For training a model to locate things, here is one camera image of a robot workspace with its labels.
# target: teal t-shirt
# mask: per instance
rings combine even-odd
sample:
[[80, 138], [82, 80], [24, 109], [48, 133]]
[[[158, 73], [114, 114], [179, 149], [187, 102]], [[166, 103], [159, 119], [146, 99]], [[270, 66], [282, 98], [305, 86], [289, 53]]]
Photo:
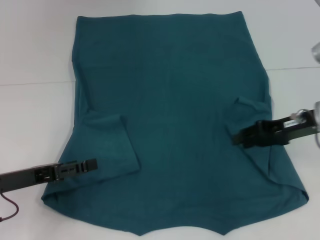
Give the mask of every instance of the teal t-shirt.
[[98, 170], [49, 183], [71, 218], [143, 235], [222, 235], [308, 201], [283, 146], [231, 136], [272, 118], [269, 81], [242, 12], [78, 17], [75, 121], [60, 162]]

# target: white surface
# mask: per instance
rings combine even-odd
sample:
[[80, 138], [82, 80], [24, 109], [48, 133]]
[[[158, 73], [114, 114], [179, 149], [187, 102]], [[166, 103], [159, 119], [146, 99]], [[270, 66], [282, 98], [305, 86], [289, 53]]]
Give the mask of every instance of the white surface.
[[2, 0], [0, 85], [71, 81], [77, 16], [226, 14], [243, 11], [266, 69], [315, 67], [314, 0]]
[[[320, 7], [313, 0], [2, 0], [0, 1], [0, 173], [56, 162], [71, 134], [76, 17], [243, 11], [266, 69], [317, 67]], [[320, 68], [270, 70], [274, 118], [320, 101]], [[307, 205], [226, 236], [176, 227], [142, 237], [65, 217], [43, 205], [44, 185], [8, 192], [19, 214], [0, 223], [0, 240], [318, 240], [320, 150], [313, 136], [286, 147], [309, 195]], [[14, 207], [0, 199], [0, 216]]]

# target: folded sleeve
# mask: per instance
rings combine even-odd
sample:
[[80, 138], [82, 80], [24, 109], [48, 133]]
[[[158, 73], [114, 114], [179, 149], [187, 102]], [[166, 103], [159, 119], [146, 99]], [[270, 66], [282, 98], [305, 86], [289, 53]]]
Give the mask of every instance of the folded sleeve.
[[140, 165], [120, 115], [91, 111], [73, 128], [59, 163], [96, 159], [98, 169], [48, 183], [42, 196], [46, 203], [52, 194], [95, 184], [137, 172]]

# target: cable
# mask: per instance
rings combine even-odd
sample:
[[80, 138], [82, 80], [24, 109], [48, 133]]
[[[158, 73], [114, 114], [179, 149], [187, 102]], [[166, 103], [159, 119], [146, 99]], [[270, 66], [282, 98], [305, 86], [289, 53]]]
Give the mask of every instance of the cable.
[[4, 218], [0, 217], [0, 223], [1, 223], [1, 222], [5, 221], [5, 220], [11, 219], [11, 218], [13, 218], [15, 215], [17, 215], [18, 212], [19, 212], [19, 206], [18, 206], [18, 204], [16, 204], [14, 201], [12, 201], [12, 200], [10, 200], [9, 198], [7, 198], [7, 197], [3, 194], [2, 189], [0, 189], [0, 195], [1, 195], [1, 197], [3, 197], [5, 200], [7, 200], [9, 203], [12, 203], [12, 204], [16, 207], [15, 213], [12, 214], [11, 216], [7, 216], [7, 217], [4, 217]]

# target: white background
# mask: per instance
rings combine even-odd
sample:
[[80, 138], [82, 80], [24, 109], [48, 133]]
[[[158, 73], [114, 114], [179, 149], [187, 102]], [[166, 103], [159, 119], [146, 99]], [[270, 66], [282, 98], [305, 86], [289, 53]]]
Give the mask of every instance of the white background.
[[[320, 41], [314, 0], [1, 0], [0, 173], [54, 163], [71, 134], [74, 74], [71, 51], [77, 16], [227, 14], [242, 11], [270, 78], [274, 118], [320, 101], [320, 65], [310, 49]], [[313, 136], [286, 149], [310, 201], [280, 217], [226, 236], [197, 227], [150, 232], [144, 240], [320, 239], [320, 149]], [[136, 235], [65, 217], [44, 206], [45, 186], [12, 192], [19, 214], [0, 223], [0, 240], [133, 240]], [[0, 216], [15, 208], [0, 199]]]

